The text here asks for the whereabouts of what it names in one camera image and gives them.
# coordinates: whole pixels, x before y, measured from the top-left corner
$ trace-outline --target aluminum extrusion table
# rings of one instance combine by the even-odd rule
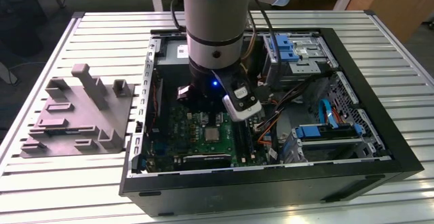
[[[266,27],[260,12],[258,26]],[[332,27],[422,161],[425,171],[349,202],[158,219],[187,223],[393,223],[434,220],[434,80],[376,16],[364,12],[269,12],[274,27]],[[185,16],[178,14],[181,24]],[[53,158],[19,157],[38,119],[49,79],[70,84],[75,63],[91,74],[141,84],[150,30],[174,28],[170,14],[75,15],[0,146],[0,223],[143,223],[155,221],[118,195],[125,152]],[[130,118],[137,117],[131,110]],[[129,124],[127,132],[135,129]]]

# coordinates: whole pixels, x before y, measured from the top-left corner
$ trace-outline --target blue latch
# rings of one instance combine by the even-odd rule
[[[321,136],[317,126],[302,126],[301,127],[305,133],[305,137],[318,137]]]
[[[296,134],[300,139],[305,137],[302,128],[300,127],[296,128]]]
[[[364,128],[360,124],[354,124],[354,129],[356,129],[356,132],[358,133],[360,136],[364,135]]]
[[[281,58],[285,62],[297,62],[300,56],[294,53],[294,44],[290,41],[288,35],[277,35],[277,41],[280,46]],[[272,49],[276,50],[274,42],[269,39]]]

